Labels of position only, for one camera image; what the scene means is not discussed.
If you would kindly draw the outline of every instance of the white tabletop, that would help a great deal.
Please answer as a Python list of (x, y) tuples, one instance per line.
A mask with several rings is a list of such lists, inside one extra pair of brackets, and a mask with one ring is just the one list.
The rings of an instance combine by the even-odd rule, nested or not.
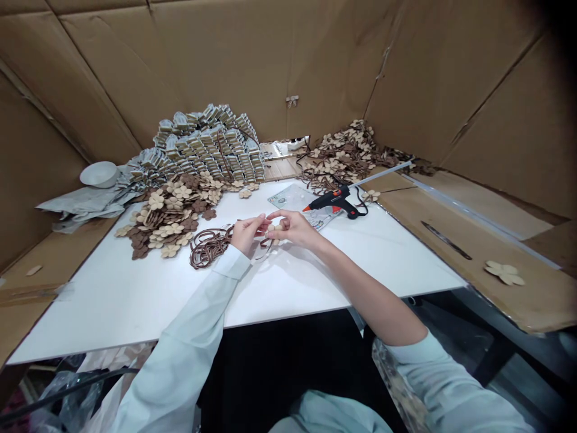
[[(291, 183), (300, 181), (261, 184), (249, 199), (226, 192), (216, 207), (217, 217), (201, 218), (198, 230), (275, 211), (267, 198)], [(121, 216), (8, 364), (158, 339), (210, 269), (195, 271), (188, 262), (188, 247), (173, 259), (161, 259), (160, 250), (154, 250), (143, 260), (132, 260), (130, 241), (113, 234), (129, 223), (133, 208)], [(357, 220), (341, 213), (321, 234), (400, 297), (465, 285), (378, 205), (370, 205), (369, 210)], [(325, 267), (309, 251), (285, 242), (239, 283), (225, 313), (225, 327), (349, 306)]]

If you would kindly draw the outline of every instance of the light blue shirt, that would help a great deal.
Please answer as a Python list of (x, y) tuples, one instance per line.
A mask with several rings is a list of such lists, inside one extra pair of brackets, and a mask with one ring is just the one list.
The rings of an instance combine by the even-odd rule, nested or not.
[[(124, 396), (112, 432), (191, 433), (194, 407), (221, 342), (224, 311), (250, 260), (233, 246), (213, 266)], [(411, 346), (388, 349), (398, 370), (429, 411), (432, 432), (533, 432), (515, 408), (484, 389), (428, 334)], [(270, 433), (390, 433), (386, 422), (357, 401), (306, 392), (297, 413)]]

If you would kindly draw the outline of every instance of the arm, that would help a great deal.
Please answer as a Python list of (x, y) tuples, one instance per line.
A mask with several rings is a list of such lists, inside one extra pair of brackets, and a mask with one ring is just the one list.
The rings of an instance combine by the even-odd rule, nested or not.
[(432, 431), (533, 431), (509, 402), (484, 389), (457, 364), (401, 299), (321, 236), (304, 216), (286, 210), (268, 216), (277, 217), (284, 217), (285, 230), (269, 232), (268, 237), (308, 248), (331, 270), (353, 306), (397, 358), (398, 371), (429, 411)]
[(278, 210), (271, 220), (285, 217), (286, 230), (269, 232), (270, 238), (288, 239), (311, 250), (331, 270), (350, 302), (386, 345), (406, 346), (427, 335), (427, 328), (401, 299), (357, 266), (346, 254), (320, 235), (298, 212)]
[(192, 431), (194, 406), (222, 339), (224, 310), (250, 260), (245, 255), (270, 221), (239, 221), (212, 272), (166, 328), (124, 396), (112, 432)]

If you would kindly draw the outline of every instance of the white sleeve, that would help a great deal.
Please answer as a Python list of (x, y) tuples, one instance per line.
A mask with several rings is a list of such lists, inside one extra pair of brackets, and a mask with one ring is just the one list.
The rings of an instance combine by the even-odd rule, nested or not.
[(427, 407), (433, 433), (534, 432), (511, 403), (483, 388), (431, 333), (414, 345), (387, 349)]
[(192, 431), (194, 406), (222, 339), (224, 310), (249, 265), (229, 245), (162, 332), (124, 396), (112, 432)]

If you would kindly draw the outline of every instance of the white plastic bowl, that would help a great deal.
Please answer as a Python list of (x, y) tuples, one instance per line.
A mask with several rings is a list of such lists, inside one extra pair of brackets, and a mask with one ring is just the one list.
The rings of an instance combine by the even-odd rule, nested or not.
[(82, 170), (80, 181), (84, 185), (96, 188), (110, 188), (116, 183), (120, 170), (116, 164), (108, 161), (96, 162)]

